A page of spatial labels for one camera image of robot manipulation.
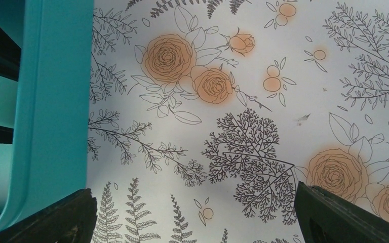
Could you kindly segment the teal square tray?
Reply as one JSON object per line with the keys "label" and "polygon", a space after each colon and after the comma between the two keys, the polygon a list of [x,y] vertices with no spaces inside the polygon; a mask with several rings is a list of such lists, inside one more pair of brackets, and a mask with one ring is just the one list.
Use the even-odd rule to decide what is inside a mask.
{"label": "teal square tray", "polygon": [[86,188],[93,1],[0,1],[0,231]]}

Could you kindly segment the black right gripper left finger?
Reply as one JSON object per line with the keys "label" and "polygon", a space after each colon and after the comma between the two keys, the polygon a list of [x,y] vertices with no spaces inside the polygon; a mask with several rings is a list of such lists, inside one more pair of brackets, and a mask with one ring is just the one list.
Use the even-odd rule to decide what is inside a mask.
{"label": "black right gripper left finger", "polygon": [[96,222],[97,199],[84,188],[0,231],[0,242],[89,243]]}

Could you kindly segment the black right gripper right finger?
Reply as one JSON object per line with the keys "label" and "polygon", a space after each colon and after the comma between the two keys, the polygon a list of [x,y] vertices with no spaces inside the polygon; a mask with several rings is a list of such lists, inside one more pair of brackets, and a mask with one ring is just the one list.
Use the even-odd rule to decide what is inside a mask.
{"label": "black right gripper right finger", "polygon": [[305,242],[389,242],[389,222],[321,187],[299,182],[294,209]]}

